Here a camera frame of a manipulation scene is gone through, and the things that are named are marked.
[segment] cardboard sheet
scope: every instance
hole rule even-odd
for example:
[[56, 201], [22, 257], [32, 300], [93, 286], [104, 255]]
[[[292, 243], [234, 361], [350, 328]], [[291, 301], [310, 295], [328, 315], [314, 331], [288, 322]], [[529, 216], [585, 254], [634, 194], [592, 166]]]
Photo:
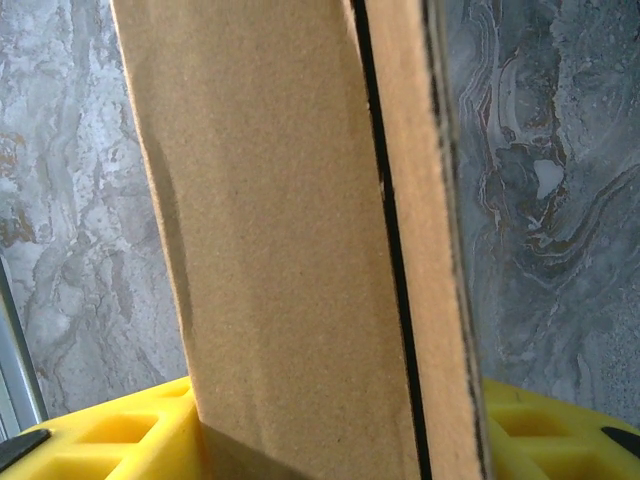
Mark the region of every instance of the cardboard sheet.
[[491, 465], [462, 274], [440, 2], [366, 3], [432, 475], [479, 480]]
[[218, 479], [416, 479], [340, 2], [114, 0]]

